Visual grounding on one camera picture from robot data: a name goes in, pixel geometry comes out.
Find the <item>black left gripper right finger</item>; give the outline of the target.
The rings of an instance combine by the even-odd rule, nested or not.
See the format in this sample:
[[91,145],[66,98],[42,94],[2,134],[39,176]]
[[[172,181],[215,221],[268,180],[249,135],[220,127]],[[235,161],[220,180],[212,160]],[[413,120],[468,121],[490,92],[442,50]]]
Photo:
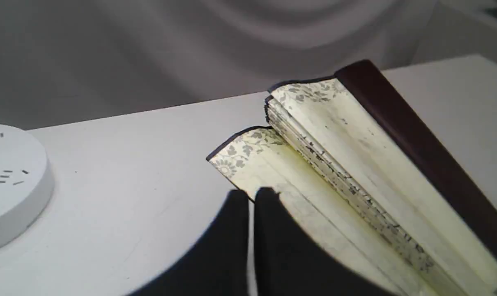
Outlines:
[[327,254],[293,219],[273,188],[255,198],[254,256],[260,296],[389,296]]

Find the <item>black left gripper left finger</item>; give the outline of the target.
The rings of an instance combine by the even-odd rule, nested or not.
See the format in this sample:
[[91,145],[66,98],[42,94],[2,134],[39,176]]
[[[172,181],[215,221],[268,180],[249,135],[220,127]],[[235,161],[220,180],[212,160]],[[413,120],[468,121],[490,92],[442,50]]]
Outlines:
[[247,296],[250,211],[247,193],[231,190],[196,243],[133,296]]

